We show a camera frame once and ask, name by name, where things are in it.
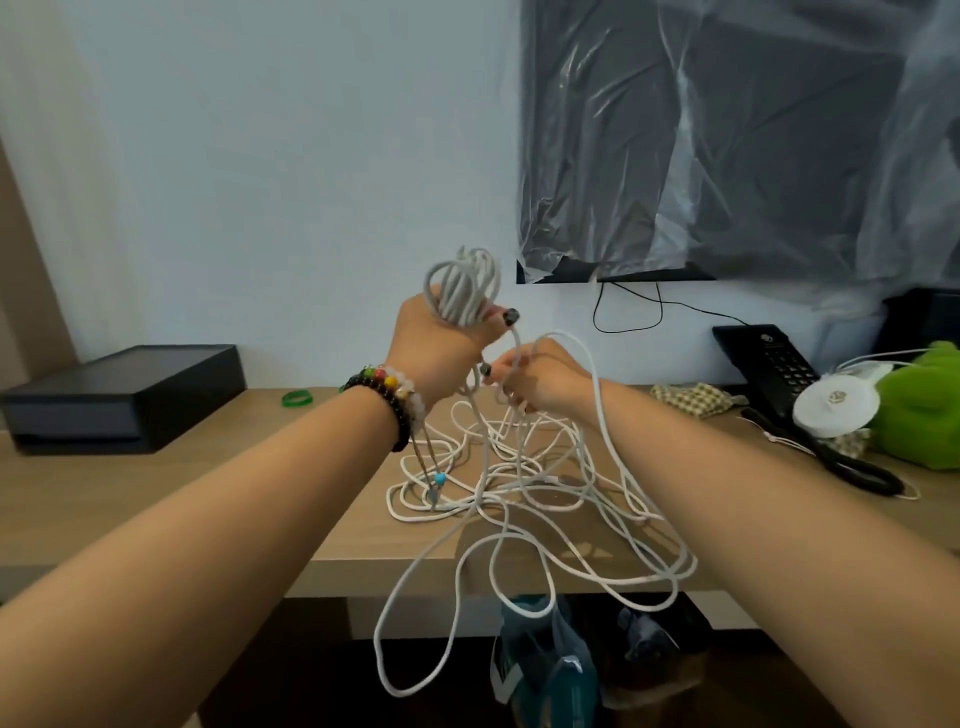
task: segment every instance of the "person's left hand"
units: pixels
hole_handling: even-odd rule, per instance
[[[467,374],[483,361],[483,349],[506,333],[506,312],[495,305],[479,324],[456,328],[434,315],[423,294],[414,296],[403,302],[396,316],[386,363],[413,380],[429,411],[463,386]]]

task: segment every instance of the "beaded bracelet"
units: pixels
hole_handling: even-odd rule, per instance
[[[348,379],[340,391],[346,392],[351,387],[373,389],[386,400],[399,425],[394,452],[401,452],[406,448],[411,434],[416,433],[426,419],[426,407],[423,398],[414,390],[414,383],[393,367],[368,366]]]

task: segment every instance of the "person's right arm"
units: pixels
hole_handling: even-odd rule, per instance
[[[506,388],[598,426],[556,342]],[[493,365],[504,381],[513,353]],[[604,380],[607,427],[646,493],[731,595],[855,726],[960,725],[960,564],[829,482]]]

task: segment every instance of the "wooden desk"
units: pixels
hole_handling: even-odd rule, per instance
[[[318,401],[334,393],[334,389],[314,390]],[[0,599],[9,598],[126,519],[308,410],[282,408],[282,394],[283,390],[250,390],[154,455],[21,457],[13,451],[6,433],[0,433]],[[498,411],[492,398],[484,397],[481,402],[488,413]],[[447,404],[439,405],[431,422],[454,434],[449,409]],[[469,422],[466,413],[462,422]],[[758,430],[732,413],[710,423],[757,447],[770,449],[797,467],[823,473],[811,458],[767,443]],[[588,444],[600,472],[612,474],[614,468],[603,444],[598,438],[590,438]],[[452,521],[408,524],[390,517],[384,494],[388,486],[402,480],[398,458],[392,454],[353,502],[291,589],[291,596],[386,595],[410,561],[452,525]],[[960,551],[960,473],[931,473],[890,458],[876,460],[916,484],[924,498],[910,502],[873,497],[838,481],[836,487],[850,490],[934,544]],[[458,473],[470,482],[479,473],[479,461],[479,446],[474,446]],[[735,513],[732,504],[731,518]],[[604,575],[638,575],[635,557],[592,507],[561,514],[558,522]],[[559,539],[547,526],[530,525],[538,537],[555,547],[555,552],[562,551]],[[491,532],[492,527],[485,522],[467,524],[424,561],[405,594],[452,595],[459,555],[477,538]],[[811,538],[815,538],[815,532],[816,524],[812,523]],[[663,546],[664,552],[671,550],[666,535],[648,530],[648,536]],[[468,593],[490,592],[489,553],[480,550],[464,569]],[[574,563],[571,555],[566,558]],[[588,582],[559,569],[553,572],[563,592],[593,590]],[[521,542],[504,545],[497,573],[501,587],[509,593],[545,589],[536,552]],[[722,588],[703,566],[684,582],[684,587]]]

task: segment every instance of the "green wristband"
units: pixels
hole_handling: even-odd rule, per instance
[[[305,407],[307,404],[313,404],[313,395],[305,389],[298,389],[283,395],[280,398],[280,403],[284,407]]]

